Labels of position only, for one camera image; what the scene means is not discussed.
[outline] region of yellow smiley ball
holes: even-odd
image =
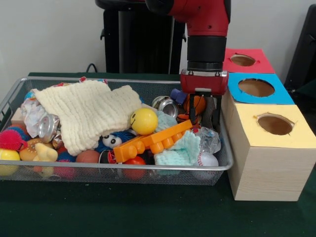
[[[0,160],[20,160],[20,156],[16,151],[0,149]],[[17,165],[0,165],[0,176],[9,176],[18,169]]]
[[[132,114],[130,124],[139,135],[149,135],[158,126],[158,117],[151,109],[141,108]]]

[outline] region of orange toy brick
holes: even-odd
[[[188,120],[152,135],[136,137],[114,147],[115,158],[117,162],[125,162],[142,154],[146,149],[150,149],[153,154],[158,154],[172,147],[192,127],[191,121]]]
[[[117,163],[125,162],[129,159],[134,159],[138,154],[145,151],[145,145],[141,142],[141,138],[146,136],[135,137],[117,147],[114,147],[114,155]]]

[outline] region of stacked wooden boxes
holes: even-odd
[[[235,200],[297,201],[316,162],[316,137],[262,50],[227,49],[224,70]]]

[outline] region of metal basket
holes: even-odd
[[[0,104],[0,130],[10,126],[14,112],[21,106],[24,96],[33,88],[39,90],[61,82],[77,82],[69,78],[28,77],[15,83]],[[111,89],[130,85],[151,104],[160,95],[169,95],[174,88],[180,89],[179,81],[150,81],[109,79]],[[203,116],[203,125],[211,126],[210,115],[214,107],[212,98],[208,100],[207,113]],[[124,165],[93,164],[64,162],[35,162],[0,160],[1,169],[12,169],[13,174],[0,176],[3,180],[16,181],[67,181],[67,182],[105,182],[105,183],[139,183],[139,184],[172,184],[172,185],[215,185],[224,170],[233,165],[231,146],[225,126],[221,120],[220,137],[222,149],[215,154],[219,167],[209,166],[163,166],[163,165]]]

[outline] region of red robot arm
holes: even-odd
[[[174,16],[188,28],[188,67],[181,74],[184,92],[217,96],[218,123],[221,95],[227,88],[223,72],[226,36],[231,19],[231,0],[145,0],[150,11]],[[194,119],[193,99],[190,118]]]

